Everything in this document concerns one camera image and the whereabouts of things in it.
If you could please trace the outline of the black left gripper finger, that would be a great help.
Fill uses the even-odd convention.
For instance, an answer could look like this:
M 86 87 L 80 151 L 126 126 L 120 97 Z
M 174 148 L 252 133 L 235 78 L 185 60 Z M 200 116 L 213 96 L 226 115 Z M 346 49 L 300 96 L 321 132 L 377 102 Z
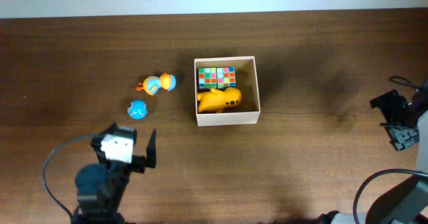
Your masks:
M 111 125 L 109 125 L 109 127 L 107 127 L 105 130 L 101 131 L 98 135 L 97 135 L 97 139 L 98 140 L 102 140 L 107 134 L 113 134 L 114 131 L 116 130 L 117 127 L 117 123 L 113 122 Z
M 156 167 L 156 130 L 154 129 L 146 147 L 146 166 L 154 169 Z

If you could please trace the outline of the yellow dog toy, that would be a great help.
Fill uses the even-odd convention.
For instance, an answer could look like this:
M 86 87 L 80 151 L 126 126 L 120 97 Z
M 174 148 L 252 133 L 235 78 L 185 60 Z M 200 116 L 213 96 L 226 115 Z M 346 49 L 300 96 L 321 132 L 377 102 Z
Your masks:
M 197 94 L 199 105 L 197 112 L 222 113 L 226 108 L 234 108 L 242 103 L 242 93 L 237 88 L 218 90 L 211 88 L 207 92 Z

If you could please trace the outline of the Rubik's cube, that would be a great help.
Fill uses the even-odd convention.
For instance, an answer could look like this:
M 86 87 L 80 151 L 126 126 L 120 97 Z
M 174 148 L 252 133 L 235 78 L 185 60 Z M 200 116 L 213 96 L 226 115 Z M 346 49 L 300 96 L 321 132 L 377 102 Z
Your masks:
M 222 67 L 216 69 L 217 89 L 236 87 L 236 77 L 234 67 Z
M 197 70 L 197 80 L 200 90 L 217 89 L 217 69 L 199 68 Z

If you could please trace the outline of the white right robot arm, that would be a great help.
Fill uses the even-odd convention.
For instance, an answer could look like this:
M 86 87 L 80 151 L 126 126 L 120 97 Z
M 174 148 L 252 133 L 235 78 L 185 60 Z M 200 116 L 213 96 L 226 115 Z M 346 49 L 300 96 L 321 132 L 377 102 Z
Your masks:
M 317 218 L 317 223 L 426 223 L 421 212 L 427 208 L 427 82 L 415 85 L 410 80 L 391 76 L 390 82 L 414 89 L 412 101 L 396 90 L 391 90 L 370 101 L 372 108 L 378 108 L 385 121 L 383 127 L 391 144 L 397 151 L 419 146 L 414 170 L 386 169 L 368 177 L 357 190 L 352 213 L 331 211 Z M 365 187 L 377 177 L 388 174 L 406 174 L 409 178 L 378 197 L 366 213 L 358 212 L 358 202 Z

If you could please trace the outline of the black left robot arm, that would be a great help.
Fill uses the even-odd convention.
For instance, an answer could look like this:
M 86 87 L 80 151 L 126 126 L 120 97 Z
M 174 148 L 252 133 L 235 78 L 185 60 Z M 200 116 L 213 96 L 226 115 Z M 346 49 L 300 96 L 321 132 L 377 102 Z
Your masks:
M 86 165 L 75 177 L 78 206 L 72 223 L 127 223 L 118 208 L 131 174 L 156 167 L 156 130 L 145 156 L 133 153 L 136 139 L 136 129 L 116 123 L 91 137 L 98 163 Z

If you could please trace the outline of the blue ball toy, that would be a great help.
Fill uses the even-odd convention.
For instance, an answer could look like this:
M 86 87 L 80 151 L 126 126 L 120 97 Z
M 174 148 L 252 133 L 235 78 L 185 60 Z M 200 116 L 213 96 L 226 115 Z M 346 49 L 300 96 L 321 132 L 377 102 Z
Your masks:
M 127 107 L 128 115 L 135 120 L 141 120 L 148 114 L 148 108 L 144 101 L 133 100 Z

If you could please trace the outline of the orange blue duck toy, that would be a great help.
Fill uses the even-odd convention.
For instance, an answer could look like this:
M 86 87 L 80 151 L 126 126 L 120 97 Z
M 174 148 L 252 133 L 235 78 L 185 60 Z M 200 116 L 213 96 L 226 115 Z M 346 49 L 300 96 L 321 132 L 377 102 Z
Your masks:
M 160 89 L 173 90 L 177 85 L 174 75 L 163 73 L 159 77 L 149 76 L 143 82 L 139 82 L 135 89 L 145 91 L 148 95 L 154 96 Z

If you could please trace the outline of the pink cardboard box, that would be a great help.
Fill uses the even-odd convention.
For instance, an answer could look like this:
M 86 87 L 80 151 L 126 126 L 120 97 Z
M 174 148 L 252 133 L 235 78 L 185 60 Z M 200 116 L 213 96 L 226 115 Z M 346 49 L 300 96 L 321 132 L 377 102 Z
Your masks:
M 261 113 L 253 56 L 194 60 L 198 126 L 255 124 Z

